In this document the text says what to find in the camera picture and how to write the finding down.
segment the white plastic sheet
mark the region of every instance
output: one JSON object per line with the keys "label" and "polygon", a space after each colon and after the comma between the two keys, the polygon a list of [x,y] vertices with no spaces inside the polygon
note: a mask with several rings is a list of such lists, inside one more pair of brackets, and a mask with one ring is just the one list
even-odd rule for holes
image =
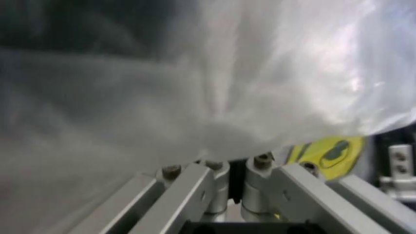
{"label": "white plastic sheet", "polygon": [[178,1],[152,59],[1,50],[2,233],[66,231],[136,171],[412,123],[415,14],[412,0]]}

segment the yellow sticker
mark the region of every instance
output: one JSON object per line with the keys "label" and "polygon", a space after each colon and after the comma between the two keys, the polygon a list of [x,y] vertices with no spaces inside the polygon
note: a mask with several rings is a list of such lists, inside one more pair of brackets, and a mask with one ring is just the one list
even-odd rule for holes
{"label": "yellow sticker", "polygon": [[326,179],[348,174],[364,148],[363,137],[328,137],[294,146],[287,163],[315,163]]}

